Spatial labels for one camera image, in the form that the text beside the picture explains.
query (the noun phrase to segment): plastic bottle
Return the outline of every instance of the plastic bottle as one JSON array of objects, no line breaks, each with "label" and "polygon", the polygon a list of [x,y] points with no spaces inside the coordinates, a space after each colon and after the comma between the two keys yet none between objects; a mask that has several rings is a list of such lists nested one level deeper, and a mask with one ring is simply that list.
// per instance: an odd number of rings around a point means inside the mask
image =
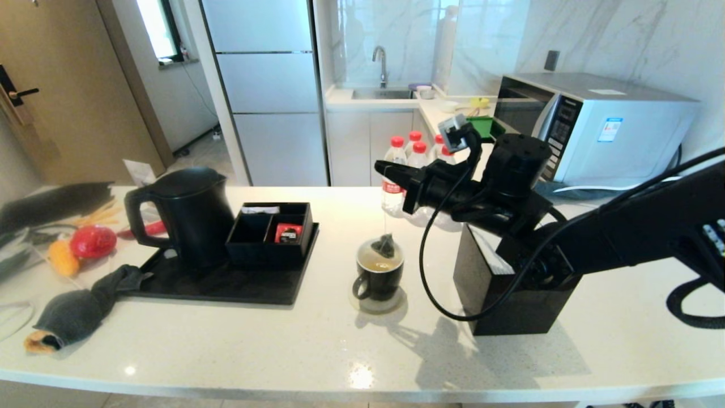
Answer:
[{"label": "plastic bottle", "polygon": [[[398,164],[406,164],[405,151],[403,144],[405,140],[400,136],[390,138],[390,149],[385,154],[383,160]],[[383,210],[392,216],[400,217],[402,215],[403,194],[399,185],[392,182],[387,177],[383,177],[383,198],[381,204]]]},{"label": "plastic bottle", "polygon": [[436,159],[440,159],[441,157],[441,148],[445,146],[445,143],[443,142],[443,136],[440,134],[436,135],[436,144],[433,145],[433,148],[428,153],[428,161],[433,163]]},{"label": "plastic bottle", "polygon": [[413,153],[413,145],[416,142],[420,142],[421,138],[423,138],[423,134],[419,131],[411,131],[408,134],[408,144],[405,145],[405,157],[410,158],[410,155]]},{"label": "plastic bottle", "polygon": [[[448,151],[448,147],[443,146],[441,148],[441,160],[448,164],[455,164],[455,159],[453,158],[453,154]],[[438,212],[438,215],[436,216],[436,219],[433,220],[433,224],[436,225],[436,227],[443,229],[445,231],[451,231],[451,232],[457,232],[461,230],[461,223],[453,221],[450,215],[444,213],[444,212]]]},{"label": "plastic bottle", "polygon": [[[408,165],[410,167],[421,168],[428,165],[428,156],[426,156],[426,144],[424,142],[416,142],[413,144],[413,153],[408,158]],[[419,227],[423,227],[430,218],[431,211],[427,207],[420,207],[414,214],[403,213],[405,218],[409,219],[411,223]]]}]

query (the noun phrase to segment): yellow pepper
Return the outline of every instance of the yellow pepper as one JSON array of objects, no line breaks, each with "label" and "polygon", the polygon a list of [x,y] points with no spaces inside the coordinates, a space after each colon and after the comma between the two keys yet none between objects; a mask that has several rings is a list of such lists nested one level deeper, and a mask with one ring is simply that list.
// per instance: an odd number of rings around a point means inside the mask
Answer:
[{"label": "yellow pepper", "polygon": [[48,257],[53,269],[64,277],[78,273],[80,262],[70,250],[70,241],[57,240],[48,247]]}]

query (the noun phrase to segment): black tray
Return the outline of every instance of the black tray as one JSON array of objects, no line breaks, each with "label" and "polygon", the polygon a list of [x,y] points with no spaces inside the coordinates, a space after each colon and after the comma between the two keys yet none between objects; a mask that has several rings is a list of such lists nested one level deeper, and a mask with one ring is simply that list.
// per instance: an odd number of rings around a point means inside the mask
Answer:
[{"label": "black tray", "polygon": [[317,222],[312,225],[307,256],[299,264],[284,269],[244,268],[231,262],[210,269],[190,269],[180,265],[178,257],[166,259],[165,250],[158,250],[141,266],[141,271],[151,272],[154,276],[144,280],[141,289],[125,294],[144,298],[292,305],[319,228]]}]

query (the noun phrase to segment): black kettle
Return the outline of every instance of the black kettle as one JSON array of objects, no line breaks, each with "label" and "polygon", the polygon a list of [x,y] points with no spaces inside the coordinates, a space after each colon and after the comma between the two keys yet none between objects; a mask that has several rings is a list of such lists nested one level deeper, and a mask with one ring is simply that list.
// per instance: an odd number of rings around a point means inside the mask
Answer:
[{"label": "black kettle", "polygon": [[[225,242],[234,217],[224,194],[226,177],[206,167],[192,167],[163,176],[126,195],[128,222],[139,244],[173,248],[193,268],[228,259]],[[150,237],[141,219],[141,204],[156,205],[168,238]]]}]

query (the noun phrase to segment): microwave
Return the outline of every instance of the microwave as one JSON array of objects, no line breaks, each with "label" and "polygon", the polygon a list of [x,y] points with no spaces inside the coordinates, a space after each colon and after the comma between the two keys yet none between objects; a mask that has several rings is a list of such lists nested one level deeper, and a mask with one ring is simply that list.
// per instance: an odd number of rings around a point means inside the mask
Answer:
[{"label": "microwave", "polygon": [[588,73],[504,76],[494,119],[548,143],[541,178],[625,187],[665,171],[699,102]]}]

